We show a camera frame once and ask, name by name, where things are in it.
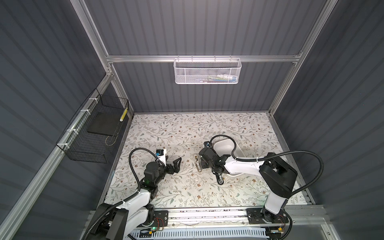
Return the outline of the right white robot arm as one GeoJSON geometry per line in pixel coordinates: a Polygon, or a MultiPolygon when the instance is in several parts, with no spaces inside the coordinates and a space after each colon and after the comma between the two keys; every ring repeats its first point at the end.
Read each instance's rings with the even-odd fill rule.
{"type": "Polygon", "coordinates": [[[264,214],[279,215],[293,194],[298,176],[297,171],[274,153],[268,153],[265,160],[251,161],[234,158],[231,155],[219,155],[214,148],[204,147],[199,152],[202,168],[210,168],[219,185],[224,184],[223,174],[249,174],[260,176],[270,188],[263,207],[264,214]]]}

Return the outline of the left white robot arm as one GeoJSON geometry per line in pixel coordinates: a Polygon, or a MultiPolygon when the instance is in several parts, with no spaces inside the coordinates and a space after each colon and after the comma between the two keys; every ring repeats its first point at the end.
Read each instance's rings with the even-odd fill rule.
{"type": "Polygon", "coordinates": [[[156,218],[151,202],[158,192],[159,182],[167,174],[180,171],[181,158],[177,158],[172,164],[163,165],[167,159],[167,156],[161,156],[159,162],[147,164],[145,176],[131,196],[116,204],[99,205],[82,239],[123,240],[141,225],[150,230],[156,218]]]}

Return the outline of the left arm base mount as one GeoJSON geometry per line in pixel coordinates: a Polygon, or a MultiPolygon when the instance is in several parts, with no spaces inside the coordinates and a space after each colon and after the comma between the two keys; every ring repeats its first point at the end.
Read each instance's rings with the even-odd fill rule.
{"type": "Polygon", "coordinates": [[[132,232],[137,227],[167,227],[169,211],[167,210],[148,210],[141,208],[134,214],[129,214],[125,227],[126,233],[132,232]]]}

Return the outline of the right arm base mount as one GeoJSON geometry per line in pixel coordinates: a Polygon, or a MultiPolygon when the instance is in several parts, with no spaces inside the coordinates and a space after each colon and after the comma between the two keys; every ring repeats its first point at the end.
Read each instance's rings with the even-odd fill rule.
{"type": "Polygon", "coordinates": [[[273,214],[264,207],[247,208],[246,215],[250,224],[282,224],[285,226],[290,222],[284,210],[273,214]]]}

